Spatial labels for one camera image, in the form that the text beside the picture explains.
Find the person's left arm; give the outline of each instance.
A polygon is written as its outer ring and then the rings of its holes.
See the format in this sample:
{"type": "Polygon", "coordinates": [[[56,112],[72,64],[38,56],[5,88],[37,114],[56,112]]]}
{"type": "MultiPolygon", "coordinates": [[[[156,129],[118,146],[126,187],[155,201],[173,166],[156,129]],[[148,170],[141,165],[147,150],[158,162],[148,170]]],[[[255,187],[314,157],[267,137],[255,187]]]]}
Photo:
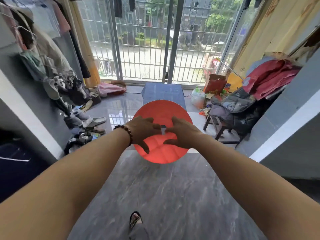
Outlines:
{"type": "MultiPolygon", "coordinates": [[[[152,122],[138,117],[126,123],[132,143],[147,153],[143,140],[161,134],[152,122]]],[[[129,133],[118,128],[54,163],[0,204],[0,239],[66,239],[129,143],[129,133]]]]}

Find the forearm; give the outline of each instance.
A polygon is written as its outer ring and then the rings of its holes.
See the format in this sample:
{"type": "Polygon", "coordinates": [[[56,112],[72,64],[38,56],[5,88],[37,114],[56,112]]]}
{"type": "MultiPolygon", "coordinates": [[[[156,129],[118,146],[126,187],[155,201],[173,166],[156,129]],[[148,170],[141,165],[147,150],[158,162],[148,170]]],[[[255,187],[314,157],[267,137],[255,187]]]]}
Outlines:
{"type": "Polygon", "coordinates": [[[0,238],[66,239],[129,142],[117,129],[50,166],[0,204],[0,238]]]}
{"type": "Polygon", "coordinates": [[[196,150],[267,237],[297,237],[295,229],[285,229],[290,221],[297,221],[297,227],[311,219],[319,223],[319,205],[282,177],[211,136],[196,141],[196,150]]]}

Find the black sandal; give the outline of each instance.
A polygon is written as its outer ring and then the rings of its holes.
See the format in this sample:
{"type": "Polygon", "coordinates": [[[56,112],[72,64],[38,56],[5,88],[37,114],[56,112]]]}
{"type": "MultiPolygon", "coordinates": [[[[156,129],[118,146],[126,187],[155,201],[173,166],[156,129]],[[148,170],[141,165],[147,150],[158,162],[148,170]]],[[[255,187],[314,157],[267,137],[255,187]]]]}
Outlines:
{"type": "Polygon", "coordinates": [[[130,229],[132,230],[134,228],[134,226],[136,225],[136,223],[141,220],[141,223],[142,223],[142,218],[141,218],[141,215],[138,211],[134,211],[132,212],[131,216],[130,216],[130,221],[129,221],[129,226],[130,226],[130,229]],[[137,218],[135,218],[134,220],[132,220],[132,217],[134,214],[137,214],[137,218]]]}

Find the gray pants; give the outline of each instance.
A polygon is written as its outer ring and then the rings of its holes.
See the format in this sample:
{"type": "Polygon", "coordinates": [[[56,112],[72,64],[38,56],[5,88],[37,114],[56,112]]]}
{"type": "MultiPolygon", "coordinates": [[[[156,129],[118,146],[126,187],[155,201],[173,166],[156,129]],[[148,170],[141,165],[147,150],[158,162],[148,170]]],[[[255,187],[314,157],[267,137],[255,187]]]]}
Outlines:
{"type": "Polygon", "coordinates": [[[141,223],[137,223],[129,234],[130,240],[149,240],[149,234],[141,223]]]}

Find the hand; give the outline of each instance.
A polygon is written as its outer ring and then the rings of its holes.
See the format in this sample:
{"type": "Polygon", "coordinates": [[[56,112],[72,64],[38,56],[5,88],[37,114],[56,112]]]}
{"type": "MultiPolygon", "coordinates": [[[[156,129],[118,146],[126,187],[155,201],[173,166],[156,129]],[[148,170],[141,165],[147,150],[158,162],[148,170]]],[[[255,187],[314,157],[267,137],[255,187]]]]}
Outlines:
{"type": "Polygon", "coordinates": [[[131,131],[132,144],[141,146],[146,153],[149,154],[149,147],[143,141],[144,139],[153,136],[161,135],[161,126],[153,123],[153,118],[142,118],[138,116],[125,124],[126,127],[131,131]]]}
{"type": "Polygon", "coordinates": [[[197,137],[203,133],[196,126],[184,119],[178,119],[174,116],[171,120],[173,127],[167,128],[165,133],[175,133],[178,139],[168,139],[164,141],[163,144],[175,145],[186,149],[194,148],[197,137]]]}

